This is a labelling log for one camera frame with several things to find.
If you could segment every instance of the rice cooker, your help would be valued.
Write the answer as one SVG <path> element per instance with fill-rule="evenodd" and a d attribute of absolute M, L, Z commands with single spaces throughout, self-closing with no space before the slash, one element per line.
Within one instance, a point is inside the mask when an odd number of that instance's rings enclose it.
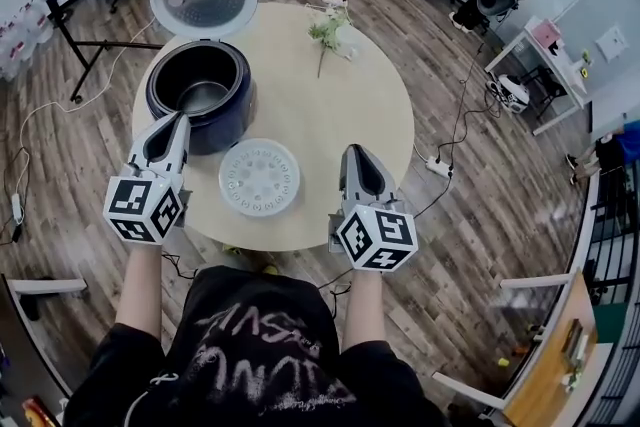
<path fill-rule="evenodd" d="M 146 101 L 155 119 L 182 111 L 191 122 L 189 151 L 206 155 L 236 143 L 249 125 L 251 69 L 220 38 L 244 27 L 258 0 L 150 0 L 156 19 L 191 40 L 153 68 Z"/>

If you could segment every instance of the person's leg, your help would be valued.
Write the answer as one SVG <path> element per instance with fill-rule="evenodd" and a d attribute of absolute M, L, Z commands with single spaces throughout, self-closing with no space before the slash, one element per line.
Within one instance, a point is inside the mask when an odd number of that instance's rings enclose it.
<path fill-rule="evenodd" d="M 576 162 L 578 164 L 584 164 L 585 162 L 589 162 L 593 160 L 593 157 L 596 154 L 596 145 L 592 144 L 589 146 L 582 155 L 576 158 Z"/>
<path fill-rule="evenodd" d="M 598 172 L 599 170 L 600 162 L 596 160 L 595 162 L 589 162 L 588 164 L 580 164 L 578 167 L 576 167 L 574 173 L 578 180 L 582 180 L 596 174 L 596 172 Z"/>
<path fill-rule="evenodd" d="M 453 15 L 453 21 L 465 26 L 467 29 L 473 29 L 477 25 L 475 23 L 475 13 L 477 11 L 478 7 L 476 5 L 476 0 L 467 0 L 460 6 L 458 12 Z"/>

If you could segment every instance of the pink box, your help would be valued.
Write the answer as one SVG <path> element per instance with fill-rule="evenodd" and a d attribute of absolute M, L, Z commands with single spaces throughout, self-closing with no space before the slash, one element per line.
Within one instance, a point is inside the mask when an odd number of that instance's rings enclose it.
<path fill-rule="evenodd" d="M 544 20 L 540 25 L 534 27 L 531 33 L 544 48 L 549 48 L 562 37 L 558 27 L 551 20 Z"/>

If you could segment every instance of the black inner pot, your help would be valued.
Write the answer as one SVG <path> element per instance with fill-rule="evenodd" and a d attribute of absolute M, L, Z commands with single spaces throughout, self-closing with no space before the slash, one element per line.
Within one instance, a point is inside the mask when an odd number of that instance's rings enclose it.
<path fill-rule="evenodd" d="M 234 56 L 216 44 L 181 48 L 158 71 L 156 98 L 171 111 L 191 116 L 211 112 L 238 88 L 239 68 Z"/>

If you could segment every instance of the small table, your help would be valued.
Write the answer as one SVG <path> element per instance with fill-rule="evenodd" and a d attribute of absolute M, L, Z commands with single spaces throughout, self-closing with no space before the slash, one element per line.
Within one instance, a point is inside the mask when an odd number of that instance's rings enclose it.
<path fill-rule="evenodd" d="M 500 52 L 496 58 L 491 61 L 484 69 L 489 73 L 497 64 L 502 61 L 521 41 L 527 40 L 535 49 L 538 55 L 551 68 L 560 85 L 567 92 L 567 96 L 571 99 L 573 106 L 564 112 L 558 114 L 552 120 L 544 123 L 533 131 L 533 135 L 540 135 L 542 132 L 549 130 L 552 126 L 560 123 L 563 119 L 575 114 L 579 110 L 584 109 L 591 100 L 587 97 L 587 89 L 584 86 L 582 75 L 573 69 L 573 62 L 564 48 L 556 51 L 557 55 L 553 55 L 548 48 L 544 48 L 538 40 L 533 36 L 533 30 L 542 23 L 537 17 L 529 19 L 524 29 Z"/>
<path fill-rule="evenodd" d="M 439 372 L 434 373 L 432 377 L 458 393 L 502 411 L 518 427 L 555 427 L 556 419 L 561 414 L 566 414 L 566 406 L 572 397 L 584 392 L 582 388 L 590 388 L 590 391 L 593 391 L 598 380 L 581 380 L 571 393 L 567 393 L 561 383 L 563 375 L 570 370 L 562 349 L 574 319 L 580 321 L 584 333 L 589 335 L 585 351 L 585 372 L 590 369 L 592 363 L 598 334 L 589 291 L 580 271 L 538 278 L 505 279 L 500 283 L 502 288 L 558 285 L 563 287 L 562 292 L 544 328 L 541 343 L 535 348 L 504 398 L 481 392 Z M 600 364 L 599 367 L 602 371 L 604 365 Z"/>
<path fill-rule="evenodd" d="M 254 119 L 243 138 L 264 137 L 286 146 L 300 166 L 294 202 L 273 217 L 246 217 L 221 197 L 218 169 L 224 152 L 190 156 L 185 188 L 193 191 L 186 224 L 214 240 L 244 249 L 293 251 L 327 243 L 329 214 L 340 207 L 340 161 L 347 146 L 373 152 L 396 185 L 409 167 L 413 111 L 406 87 L 389 58 L 358 33 L 359 55 L 349 62 L 326 52 L 308 30 L 322 16 L 300 5 L 259 4 L 239 33 L 225 38 L 247 58 L 255 81 Z M 145 72 L 136 95 L 132 133 L 153 122 L 145 100 L 149 74 L 170 50 L 173 38 Z"/>

